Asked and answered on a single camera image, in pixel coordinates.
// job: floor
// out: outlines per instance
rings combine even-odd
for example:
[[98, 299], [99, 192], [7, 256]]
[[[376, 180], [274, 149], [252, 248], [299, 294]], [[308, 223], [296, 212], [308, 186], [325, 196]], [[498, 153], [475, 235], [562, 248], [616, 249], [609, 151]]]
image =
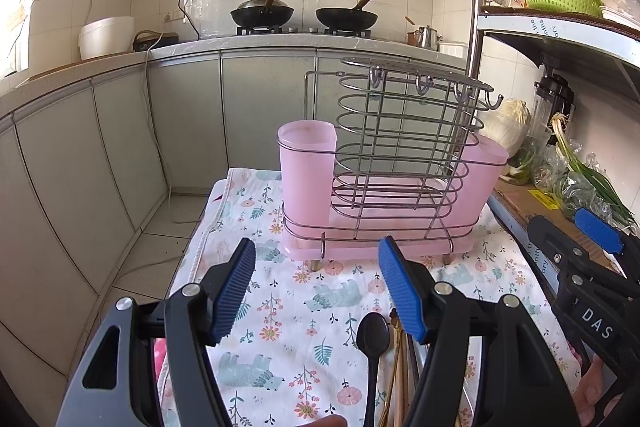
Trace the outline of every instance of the floor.
[[207, 197], [172, 195], [173, 221], [169, 219], [167, 203], [168, 200], [162, 202], [131, 249], [104, 300], [97, 323], [121, 297], [129, 295], [138, 304], [166, 297], [189, 240], [202, 219]]

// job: white container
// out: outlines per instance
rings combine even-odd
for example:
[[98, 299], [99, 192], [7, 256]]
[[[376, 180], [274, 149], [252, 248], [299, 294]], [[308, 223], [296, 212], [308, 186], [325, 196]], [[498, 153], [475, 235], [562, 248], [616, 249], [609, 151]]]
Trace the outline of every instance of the white container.
[[80, 58], [101, 57], [131, 50], [133, 17], [109, 17], [83, 26], [78, 37]]
[[466, 59], [469, 46], [466, 42], [438, 42], [438, 51], [446, 55]]

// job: metal screw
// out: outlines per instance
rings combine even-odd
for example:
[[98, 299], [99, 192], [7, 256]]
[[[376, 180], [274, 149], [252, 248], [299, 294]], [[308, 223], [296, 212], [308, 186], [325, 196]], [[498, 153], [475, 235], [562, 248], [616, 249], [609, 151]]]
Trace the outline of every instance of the metal screw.
[[438, 282], [433, 289], [438, 295], [451, 295], [453, 292], [453, 286], [448, 282]]
[[200, 285], [194, 282], [182, 288], [182, 295], [184, 295], [185, 297], [193, 297], [198, 293], [200, 293]]
[[133, 306], [133, 299], [131, 297], [123, 297], [116, 302], [116, 309], [123, 312], [124, 310], [128, 310]]
[[505, 295], [503, 301], [507, 308], [517, 308], [520, 305], [520, 299], [515, 295]]

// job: metal hook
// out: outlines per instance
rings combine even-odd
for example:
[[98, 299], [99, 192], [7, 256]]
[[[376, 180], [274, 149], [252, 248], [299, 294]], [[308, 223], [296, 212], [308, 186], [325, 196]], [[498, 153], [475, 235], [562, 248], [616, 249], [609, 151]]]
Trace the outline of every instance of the metal hook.
[[491, 100], [489, 100], [489, 92], [488, 91], [484, 92], [484, 103], [486, 103], [486, 107], [488, 107], [491, 110], [498, 109], [500, 107], [500, 104], [502, 103], [502, 100], [504, 100], [504, 97], [501, 94], [499, 94], [498, 101], [492, 104]]
[[380, 66], [372, 66], [369, 68], [369, 82], [371, 82], [371, 87], [376, 89], [380, 82], [384, 82], [386, 80], [386, 71], [383, 70]]
[[420, 96], [427, 94], [427, 91], [433, 87], [433, 77], [428, 74], [427, 76], [415, 75], [415, 90]]
[[459, 91], [458, 84], [456, 84], [453, 87], [453, 90], [454, 90], [454, 94], [456, 95], [456, 100], [458, 100], [459, 103], [465, 103], [469, 99], [469, 93], [470, 93], [469, 89], [464, 89]]

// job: human hand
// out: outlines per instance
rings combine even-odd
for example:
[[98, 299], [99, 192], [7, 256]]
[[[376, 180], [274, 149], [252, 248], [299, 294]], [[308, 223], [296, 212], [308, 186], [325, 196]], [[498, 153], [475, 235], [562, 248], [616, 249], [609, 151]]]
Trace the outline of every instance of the human hand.
[[305, 427], [347, 427], [347, 420], [338, 414], [330, 414], [315, 422], [307, 424]]
[[[602, 368], [604, 367], [604, 362], [602, 359], [595, 355], [593, 357], [593, 361], [591, 362], [591, 367], [587, 371], [587, 373], [580, 380], [580, 384], [578, 385], [578, 389], [576, 389], [574, 393], [574, 403], [575, 409], [578, 412], [578, 417], [580, 418], [580, 425], [582, 427], [586, 427], [589, 425], [593, 418], [596, 415], [596, 404], [598, 400], [602, 397], [604, 383], [602, 380]], [[605, 410], [604, 416], [607, 417], [612, 409], [616, 406], [620, 397], [622, 395], [618, 395], [613, 400], [611, 400]]]

